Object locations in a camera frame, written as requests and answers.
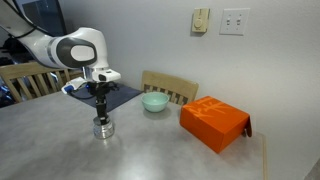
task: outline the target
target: light blue bowl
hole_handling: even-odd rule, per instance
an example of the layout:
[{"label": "light blue bowl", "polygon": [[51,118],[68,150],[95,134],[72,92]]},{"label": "light blue bowl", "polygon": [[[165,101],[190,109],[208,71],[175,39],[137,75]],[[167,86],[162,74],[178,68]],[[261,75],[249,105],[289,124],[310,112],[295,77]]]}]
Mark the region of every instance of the light blue bowl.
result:
[{"label": "light blue bowl", "polygon": [[149,92],[142,96],[144,108],[150,112],[160,112],[166,108],[169,96],[161,92]]}]

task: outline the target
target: chair back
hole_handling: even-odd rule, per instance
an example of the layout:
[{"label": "chair back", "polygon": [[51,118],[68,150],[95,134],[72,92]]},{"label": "chair back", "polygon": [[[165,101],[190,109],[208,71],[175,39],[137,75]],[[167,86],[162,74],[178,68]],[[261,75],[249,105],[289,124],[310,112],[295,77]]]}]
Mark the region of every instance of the chair back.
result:
[{"label": "chair back", "polygon": [[70,81],[68,69],[47,68],[37,62],[0,67],[0,76],[16,102],[60,91]]},{"label": "chair back", "polygon": [[143,71],[141,90],[145,93],[158,91],[170,96],[170,102],[184,105],[196,97],[198,83],[152,71]]}]

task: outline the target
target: gray table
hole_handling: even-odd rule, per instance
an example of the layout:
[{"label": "gray table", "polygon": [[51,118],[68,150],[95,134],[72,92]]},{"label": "gray table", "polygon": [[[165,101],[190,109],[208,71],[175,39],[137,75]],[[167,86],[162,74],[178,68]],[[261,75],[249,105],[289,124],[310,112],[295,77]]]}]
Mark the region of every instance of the gray table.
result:
[{"label": "gray table", "polygon": [[180,106],[149,113],[140,98],[109,113],[109,140],[94,138],[95,109],[61,92],[0,109],[0,179],[264,178],[261,134],[216,154],[179,125]]}]

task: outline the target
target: orange package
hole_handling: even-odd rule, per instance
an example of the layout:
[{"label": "orange package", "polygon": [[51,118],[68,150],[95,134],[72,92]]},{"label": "orange package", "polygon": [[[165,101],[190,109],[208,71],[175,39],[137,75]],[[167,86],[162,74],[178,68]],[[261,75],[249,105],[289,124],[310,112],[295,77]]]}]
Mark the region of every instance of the orange package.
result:
[{"label": "orange package", "polygon": [[250,115],[210,96],[181,109],[180,125],[220,153],[246,129],[251,137]]}]

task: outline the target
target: dark blue cloth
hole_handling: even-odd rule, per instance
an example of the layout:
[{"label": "dark blue cloth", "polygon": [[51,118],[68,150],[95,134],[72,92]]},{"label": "dark blue cloth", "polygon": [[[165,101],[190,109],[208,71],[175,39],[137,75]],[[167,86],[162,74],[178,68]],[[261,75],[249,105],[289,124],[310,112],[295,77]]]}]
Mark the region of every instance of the dark blue cloth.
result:
[{"label": "dark blue cloth", "polygon": [[[112,111],[116,107],[120,106],[121,104],[129,101],[130,99],[136,97],[137,95],[141,94],[142,92],[131,87],[125,86],[123,84],[118,84],[119,90],[118,91],[110,91],[107,97],[107,112]],[[88,90],[86,88],[82,88],[77,92],[73,93],[75,96],[80,98],[90,97]],[[91,99],[78,99],[92,107],[96,107],[96,98],[93,97]]]}]

